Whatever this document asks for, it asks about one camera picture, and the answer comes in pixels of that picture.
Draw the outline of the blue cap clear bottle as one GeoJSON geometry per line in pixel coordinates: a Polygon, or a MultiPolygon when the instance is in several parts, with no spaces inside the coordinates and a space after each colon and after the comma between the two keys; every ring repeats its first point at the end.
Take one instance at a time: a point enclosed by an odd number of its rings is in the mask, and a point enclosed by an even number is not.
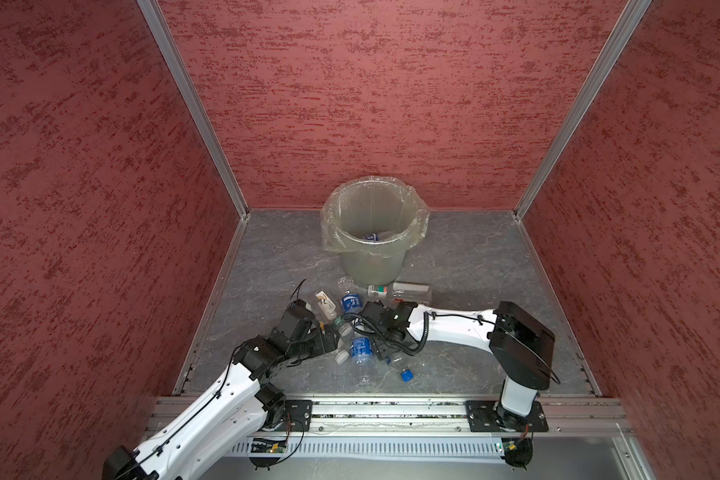
{"type": "Polygon", "coordinates": [[[410,356],[395,352],[386,358],[386,364],[403,382],[414,379],[414,373],[410,368],[410,356]]]}

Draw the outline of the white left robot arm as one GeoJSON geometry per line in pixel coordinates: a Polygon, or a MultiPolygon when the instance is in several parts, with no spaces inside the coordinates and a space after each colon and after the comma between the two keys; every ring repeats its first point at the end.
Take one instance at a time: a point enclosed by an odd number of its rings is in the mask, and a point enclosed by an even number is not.
{"type": "Polygon", "coordinates": [[[302,300],[291,302],[266,335],[242,342],[214,384],[134,450],[118,447],[104,479],[198,479],[243,438],[278,425],[286,397],[272,384],[285,365],[332,353],[340,332],[321,325],[302,300]]]}

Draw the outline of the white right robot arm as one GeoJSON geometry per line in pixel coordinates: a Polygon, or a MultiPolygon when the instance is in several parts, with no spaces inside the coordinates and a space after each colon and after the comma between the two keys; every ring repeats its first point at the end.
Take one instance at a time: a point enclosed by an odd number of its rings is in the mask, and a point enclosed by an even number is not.
{"type": "Polygon", "coordinates": [[[368,336],[384,360],[409,357],[431,343],[448,343],[487,352],[505,379],[499,400],[484,417],[472,417],[486,431],[546,429],[537,397],[560,379],[554,369],[555,334],[517,304],[502,301],[493,310],[438,309],[400,301],[393,308],[368,302],[353,316],[354,330],[368,336]]]}

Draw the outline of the blue label bottle near bin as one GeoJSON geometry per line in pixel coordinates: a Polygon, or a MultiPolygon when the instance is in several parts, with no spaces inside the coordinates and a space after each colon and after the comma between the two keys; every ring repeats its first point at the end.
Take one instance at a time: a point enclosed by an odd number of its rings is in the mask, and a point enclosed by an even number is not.
{"type": "Polygon", "coordinates": [[[338,289],[341,296],[341,306],[344,313],[357,314],[363,309],[363,290],[359,286],[357,286],[350,277],[342,277],[338,281],[338,289]]]}

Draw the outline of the yellow label tea bottle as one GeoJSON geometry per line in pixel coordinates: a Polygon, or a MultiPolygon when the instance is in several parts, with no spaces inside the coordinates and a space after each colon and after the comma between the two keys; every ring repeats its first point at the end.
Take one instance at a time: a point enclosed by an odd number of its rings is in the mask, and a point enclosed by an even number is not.
{"type": "Polygon", "coordinates": [[[351,358],[351,343],[344,338],[340,338],[337,349],[334,353],[334,360],[337,365],[342,365],[351,358]]]}

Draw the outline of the crane label clear bottle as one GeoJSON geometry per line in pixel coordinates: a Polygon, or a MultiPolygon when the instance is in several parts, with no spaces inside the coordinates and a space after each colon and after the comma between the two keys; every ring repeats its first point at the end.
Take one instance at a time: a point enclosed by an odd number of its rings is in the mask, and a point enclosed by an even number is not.
{"type": "Polygon", "coordinates": [[[319,313],[327,322],[333,322],[339,316],[339,310],[331,296],[324,290],[315,293],[319,313]]]}

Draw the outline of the green band square bottle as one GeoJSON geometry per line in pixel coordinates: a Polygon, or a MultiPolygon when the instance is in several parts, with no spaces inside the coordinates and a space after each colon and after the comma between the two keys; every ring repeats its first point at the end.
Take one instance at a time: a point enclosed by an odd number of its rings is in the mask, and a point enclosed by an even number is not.
{"type": "Polygon", "coordinates": [[[429,305],[432,288],[428,284],[395,281],[388,285],[369,285],[367,295],[369,298],[429,305]]]}

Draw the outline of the Pocari Sweat blue bottle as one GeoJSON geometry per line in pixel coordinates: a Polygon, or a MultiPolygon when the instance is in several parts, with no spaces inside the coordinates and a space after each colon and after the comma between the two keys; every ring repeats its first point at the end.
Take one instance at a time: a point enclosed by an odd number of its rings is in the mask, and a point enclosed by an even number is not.
{"type": "Polygon", "coordinates": [[[356,333],[352,339],[350,357],[358,384],[369,384],[375,371],[375,355],[371,340],[365,335],[356,333]]]}

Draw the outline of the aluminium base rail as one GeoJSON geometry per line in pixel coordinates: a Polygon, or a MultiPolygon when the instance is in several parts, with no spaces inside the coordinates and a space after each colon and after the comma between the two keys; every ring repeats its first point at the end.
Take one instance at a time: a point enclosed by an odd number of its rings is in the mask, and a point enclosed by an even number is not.
{"type": "MultiPolygon", "coordinates": [[[[468,436],[469,401],[479,396],[350,396],[295,395],[287,401],[311,403],[296,417],[308,423],[314,436],[468,436]]],[[[622,403],[604,397],[541,397],[540,419],[547,422],[547,436],[616,437],[633,433],[622,403]]]]}

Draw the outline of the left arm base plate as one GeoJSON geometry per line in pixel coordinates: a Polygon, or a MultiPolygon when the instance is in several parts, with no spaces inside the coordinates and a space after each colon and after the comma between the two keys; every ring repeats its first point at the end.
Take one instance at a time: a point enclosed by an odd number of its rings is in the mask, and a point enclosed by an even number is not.
{"type": "Polygon", "coordinates": [[[268,414],[265,428],[276,432],[293,429],[306,432],[310,429],[313,406],[312,400],[286,399],[268,414]]]}

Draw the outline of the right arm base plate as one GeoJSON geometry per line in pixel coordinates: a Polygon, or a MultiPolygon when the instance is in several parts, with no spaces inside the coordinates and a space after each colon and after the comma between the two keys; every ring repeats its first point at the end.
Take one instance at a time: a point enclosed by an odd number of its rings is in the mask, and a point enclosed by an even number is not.
{"type": "Polygon", "coordinates": [[[466,418],[472,433],[546,433],[549,426],[542,405],[532,403],[528,415],[521,416],[504,408],[499,400],[465,402],[466,418]]]}

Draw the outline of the left aluminium corner post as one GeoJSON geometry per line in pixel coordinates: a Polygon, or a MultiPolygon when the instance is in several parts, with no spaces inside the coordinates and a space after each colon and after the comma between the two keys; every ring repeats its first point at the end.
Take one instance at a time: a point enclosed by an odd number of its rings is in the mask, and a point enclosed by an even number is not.
{"type": "Polygon", "coordinates": [[[206,150],[235,206],[238,216],[243,221],[247,221],[250,215],[250,208],[244,199],[227,155],[223,150],[185,62],[181,57],[159,2],[155,0],[138,0],[137,4],[179,93],[184,100],[206,150]]]}

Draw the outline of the aluminium corner post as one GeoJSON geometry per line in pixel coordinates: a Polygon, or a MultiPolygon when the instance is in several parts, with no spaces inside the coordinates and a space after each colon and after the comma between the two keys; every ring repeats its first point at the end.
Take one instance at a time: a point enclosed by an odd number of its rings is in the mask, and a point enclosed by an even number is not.
{"type": "Polygon", "coordinates": [[[557,134],[514,209],[517,223],[521,223],[529,212],[651,4],[651,0],[626,2],[557,134]]]}
{"type": "Polygon", "coordinates": [[[250,215],[250,208],[244,199],[227,155],[223,150],[185,62],[181,57],[159,2],[155,0],[138,0],[137,4],[179,93],[184,100],[206,150],[235,206],[238,216],[243,221],[247,221],[250,215]]]}

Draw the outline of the right aluminium corner post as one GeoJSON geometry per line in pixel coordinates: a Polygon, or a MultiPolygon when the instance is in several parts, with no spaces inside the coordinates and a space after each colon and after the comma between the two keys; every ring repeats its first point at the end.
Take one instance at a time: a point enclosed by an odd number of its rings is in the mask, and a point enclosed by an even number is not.
{"type": "Polygon", "coordinates": [[[514,209],[517,223],[521,223],[529,212],[651,4],[651,0],[626,2],[557,134],[514,209]]]}

